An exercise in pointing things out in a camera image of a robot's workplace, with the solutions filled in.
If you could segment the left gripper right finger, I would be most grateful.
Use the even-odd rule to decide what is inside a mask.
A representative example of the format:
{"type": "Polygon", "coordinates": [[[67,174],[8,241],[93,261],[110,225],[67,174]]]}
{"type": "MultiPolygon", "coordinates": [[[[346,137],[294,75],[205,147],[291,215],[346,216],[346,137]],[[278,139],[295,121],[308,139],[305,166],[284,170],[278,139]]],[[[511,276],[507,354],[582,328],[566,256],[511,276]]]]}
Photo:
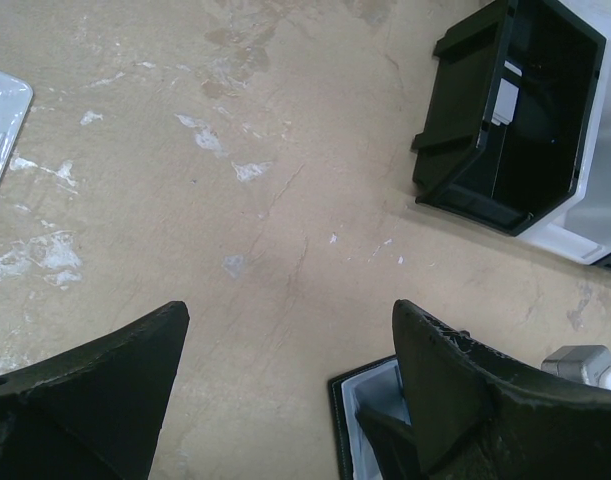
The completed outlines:
{"type": "Polygon", "coordinates": [[[408,300],[392,331],[430,478],[611,479],[610,390],[524,364],[408,300]]]}

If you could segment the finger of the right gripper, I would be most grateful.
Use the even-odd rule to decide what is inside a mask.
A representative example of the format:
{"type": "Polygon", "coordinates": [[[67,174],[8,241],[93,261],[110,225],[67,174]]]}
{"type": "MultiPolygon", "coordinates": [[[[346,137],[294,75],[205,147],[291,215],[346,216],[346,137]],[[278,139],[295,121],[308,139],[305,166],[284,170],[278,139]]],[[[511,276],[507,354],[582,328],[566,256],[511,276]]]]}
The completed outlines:
{"type": "Polygon", "coordinates": [[[383,479],[423,478],[411,425],[369,407],[362,408],[356,417],[373,449],[383,479]]]}

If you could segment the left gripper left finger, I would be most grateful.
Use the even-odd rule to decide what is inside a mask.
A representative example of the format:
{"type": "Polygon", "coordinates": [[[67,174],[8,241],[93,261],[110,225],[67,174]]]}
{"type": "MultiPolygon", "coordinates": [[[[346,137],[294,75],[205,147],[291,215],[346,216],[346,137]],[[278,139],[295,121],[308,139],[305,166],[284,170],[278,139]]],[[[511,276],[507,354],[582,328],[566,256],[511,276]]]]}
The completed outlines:
{"type": "Polygon", "coordinates": [[[182,301],[0,375],[0,479],[145,479],[189,326],[182,301]]]}

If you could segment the black leather card holder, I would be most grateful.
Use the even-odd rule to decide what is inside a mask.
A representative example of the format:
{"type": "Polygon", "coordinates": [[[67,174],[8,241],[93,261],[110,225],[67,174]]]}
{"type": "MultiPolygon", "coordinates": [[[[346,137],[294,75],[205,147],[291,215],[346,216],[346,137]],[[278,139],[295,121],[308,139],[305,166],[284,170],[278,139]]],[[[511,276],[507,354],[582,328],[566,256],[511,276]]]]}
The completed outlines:
{"type": "Polygon", "coordinates": [[[425,479],[395,356],[327,382],[342,479],[425,479]]]}

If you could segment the black and white compartment tray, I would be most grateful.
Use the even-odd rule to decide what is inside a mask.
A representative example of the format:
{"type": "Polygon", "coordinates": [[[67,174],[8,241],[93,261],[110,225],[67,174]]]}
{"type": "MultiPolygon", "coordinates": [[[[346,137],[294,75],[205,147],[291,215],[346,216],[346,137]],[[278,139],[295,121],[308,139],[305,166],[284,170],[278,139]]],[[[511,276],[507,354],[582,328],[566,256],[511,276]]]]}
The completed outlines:
{"type": "Polygon", "coordinates": [[[558,1],[494,1],[437,41],[417,202],[611,271],[611,40],[558,1]],[[504,62],[514,119],[492,114],[504,62]]]}

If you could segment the clear plastic packet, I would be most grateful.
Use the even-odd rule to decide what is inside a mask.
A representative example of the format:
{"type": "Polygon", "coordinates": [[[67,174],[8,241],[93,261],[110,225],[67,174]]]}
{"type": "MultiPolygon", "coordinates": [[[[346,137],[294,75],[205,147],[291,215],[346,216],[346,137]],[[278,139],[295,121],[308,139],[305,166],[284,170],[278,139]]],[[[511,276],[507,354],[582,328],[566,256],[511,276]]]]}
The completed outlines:
{"type": "Polygon", "coordinates": [[[32,98],[29,84],[0,71],[0,181],[32,98]]]}

